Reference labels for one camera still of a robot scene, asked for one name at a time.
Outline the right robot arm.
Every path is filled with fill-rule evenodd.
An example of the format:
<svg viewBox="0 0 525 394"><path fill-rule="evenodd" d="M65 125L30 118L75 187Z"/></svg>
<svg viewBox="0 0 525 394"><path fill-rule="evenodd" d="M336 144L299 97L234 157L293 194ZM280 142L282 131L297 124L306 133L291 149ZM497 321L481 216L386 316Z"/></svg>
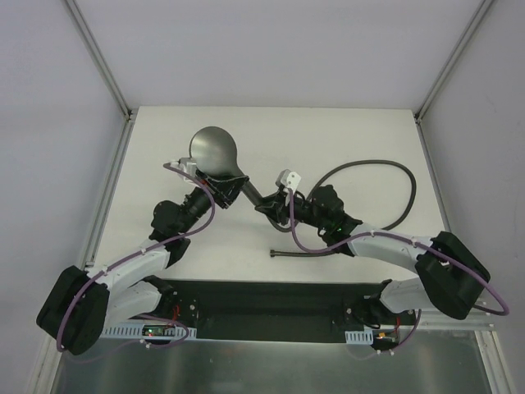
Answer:
<svg viewBox="0 0 525 394"><path fill-rule="evenodd" d="M311 199L285 187L262 199L256 211L280 224L296 222L317 229L326 252L380 260L414 273L388 280L369 303L371 318L388 323L410 309L435 308L464 320L487 289L490 274L460 239L447 231L434 237L382 230L344 211L333 186L322 186Z"/></svg>

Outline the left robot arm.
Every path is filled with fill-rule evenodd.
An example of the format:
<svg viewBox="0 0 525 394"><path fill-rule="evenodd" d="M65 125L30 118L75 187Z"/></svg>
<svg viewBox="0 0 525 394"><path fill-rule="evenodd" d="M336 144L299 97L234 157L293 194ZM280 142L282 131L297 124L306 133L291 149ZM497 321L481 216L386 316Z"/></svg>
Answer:
<svg viewBox="0 0 525 394"><path fill-rule="evenodd" d="M213 219L217 208L229 208L249 181L246 175L177 174L194 189L180 204L163 200L155 206L145 242L114 263L61 272L36 318L58 351L81 355L105 328L140 314L156 319L171 314L173 291L157 273L180 261L190 237L210 225L199 225L200 218Z"/></svg>

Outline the grey shower head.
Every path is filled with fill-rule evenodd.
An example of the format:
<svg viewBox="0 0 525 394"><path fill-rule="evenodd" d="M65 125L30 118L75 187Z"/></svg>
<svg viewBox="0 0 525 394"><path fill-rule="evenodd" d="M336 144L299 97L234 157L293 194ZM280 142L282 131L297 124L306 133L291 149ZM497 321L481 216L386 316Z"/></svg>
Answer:
<svg viewBox="0 0 525 394"><path fill-rule="evenodd" d="M189 142L189 157L197 163L198 170L205 174L249 178L237 163L238 149L235 140L219 126L206 126L196 132ZM263 200L250 178L240 194L244 194L253 206L259 205Z"/></svg>

